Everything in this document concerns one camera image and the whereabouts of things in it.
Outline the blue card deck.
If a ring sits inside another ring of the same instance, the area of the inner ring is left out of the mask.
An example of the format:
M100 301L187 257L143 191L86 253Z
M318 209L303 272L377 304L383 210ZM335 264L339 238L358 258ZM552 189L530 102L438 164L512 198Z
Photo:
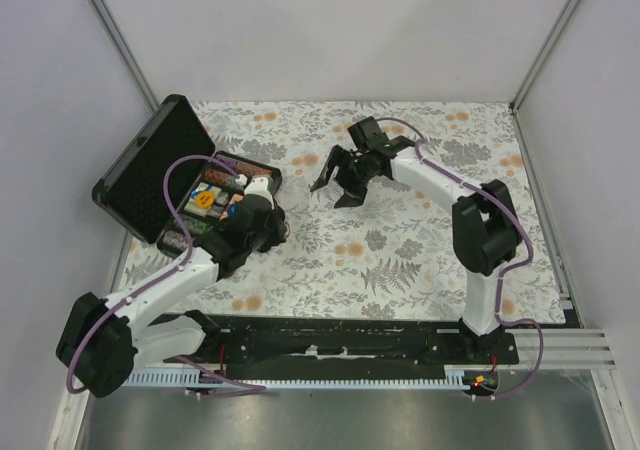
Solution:
M215 185L200 183L191 191L184 210L195 215L207 215L214 209L221 193L222 189Z

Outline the yellow big blind button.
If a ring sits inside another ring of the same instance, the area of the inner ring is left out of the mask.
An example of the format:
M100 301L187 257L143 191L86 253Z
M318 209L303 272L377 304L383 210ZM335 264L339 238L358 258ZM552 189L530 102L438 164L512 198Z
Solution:
M210 208L215 203L215 194L211 191L199 192L194 202L199 208Z

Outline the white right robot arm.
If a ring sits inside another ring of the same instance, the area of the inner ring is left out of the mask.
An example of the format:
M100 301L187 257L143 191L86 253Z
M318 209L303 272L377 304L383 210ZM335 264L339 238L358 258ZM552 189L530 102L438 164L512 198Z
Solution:
M343 189L337 208L364 203L369 181L384 176L417 190L448 212L454 254L466 269L466 303L462 324L469 331L458 338L458 351L467 362L483 362L494 351L491 333L500 321L504 274L517 248L531 242L520 224L506 185L493 180L474 183L428 161L416 143L402 137L389 143L346 150L334 146L311 187L325 187L331 178Z

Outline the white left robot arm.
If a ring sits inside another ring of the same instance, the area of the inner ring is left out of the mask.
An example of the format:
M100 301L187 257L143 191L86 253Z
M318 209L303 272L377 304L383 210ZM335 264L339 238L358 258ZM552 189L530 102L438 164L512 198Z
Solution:
M198 362L212 361L220 338L200 312L165 323L157 318L189 294L230 277L251 253L284 243L286 232L285 213L274 198L247 194L209 232L187 236L178 260L139 287L105 298L92 292L80 296L55 351L67 369L67 390L102 398L133 371L164 359L191 355Z

